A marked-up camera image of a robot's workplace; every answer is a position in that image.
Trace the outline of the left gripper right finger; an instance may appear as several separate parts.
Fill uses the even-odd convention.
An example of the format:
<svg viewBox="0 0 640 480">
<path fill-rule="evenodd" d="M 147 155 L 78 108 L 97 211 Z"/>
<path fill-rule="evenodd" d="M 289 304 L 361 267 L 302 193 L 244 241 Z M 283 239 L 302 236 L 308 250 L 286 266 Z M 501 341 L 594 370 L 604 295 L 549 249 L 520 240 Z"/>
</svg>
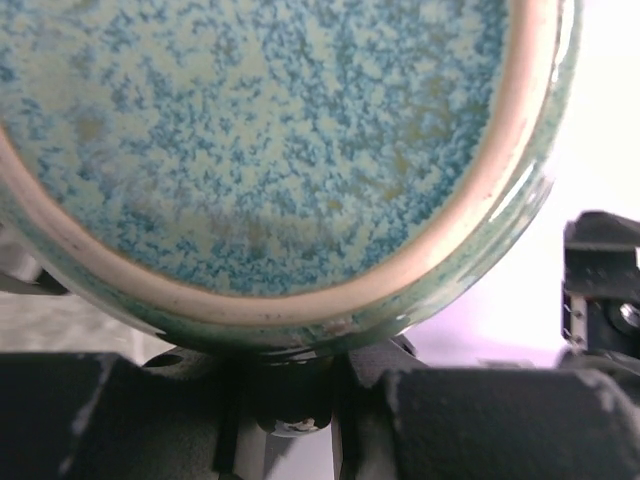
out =
<svg viewBox="0 0 640 480">
<path fill-rule="evenodd" d="M 343 479 L 635 479 L 639 363 L 436 368 L 395 344 L 339 361 Z"/>
</svg>

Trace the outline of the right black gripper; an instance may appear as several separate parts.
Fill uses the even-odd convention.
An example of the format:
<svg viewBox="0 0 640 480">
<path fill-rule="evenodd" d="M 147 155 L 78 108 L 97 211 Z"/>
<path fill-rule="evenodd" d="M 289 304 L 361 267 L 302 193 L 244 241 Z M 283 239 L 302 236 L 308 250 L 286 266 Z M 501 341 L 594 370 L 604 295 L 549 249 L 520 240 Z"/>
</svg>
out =
<svg viewBox="0 0 640 480">
<path fill-rule="evenodd" d="M 585 211 L 563 233 L 564 363 L 639 368 L 639 223 Z"/>
</svg>

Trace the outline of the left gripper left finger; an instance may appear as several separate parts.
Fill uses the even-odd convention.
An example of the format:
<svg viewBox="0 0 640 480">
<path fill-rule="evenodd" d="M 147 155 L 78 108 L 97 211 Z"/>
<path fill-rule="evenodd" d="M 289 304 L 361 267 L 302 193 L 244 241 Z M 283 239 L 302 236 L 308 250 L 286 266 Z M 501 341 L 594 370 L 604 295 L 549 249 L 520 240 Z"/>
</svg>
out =
<svg viewBox="0 0 640 480">
<path fill-rule="evenodd" d="M 173 350 L 1 357 L 4 479 L 230 479 L 220 367 Z"/>
</svg>

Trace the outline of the teal glazed ceramic mug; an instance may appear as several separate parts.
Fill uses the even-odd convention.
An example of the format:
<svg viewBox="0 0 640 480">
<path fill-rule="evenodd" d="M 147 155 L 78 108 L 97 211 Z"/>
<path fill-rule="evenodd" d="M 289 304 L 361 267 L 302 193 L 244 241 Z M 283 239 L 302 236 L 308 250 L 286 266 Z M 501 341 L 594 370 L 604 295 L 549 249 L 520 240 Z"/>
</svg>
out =
<svg viewBox="0 0 640 480">
<path fill-rule="evenodd" d="M 376 342 L 539 212 L 581 23 L 578 1 L 5 1 L 1 220 L 180 346 Z"/>
</svg>

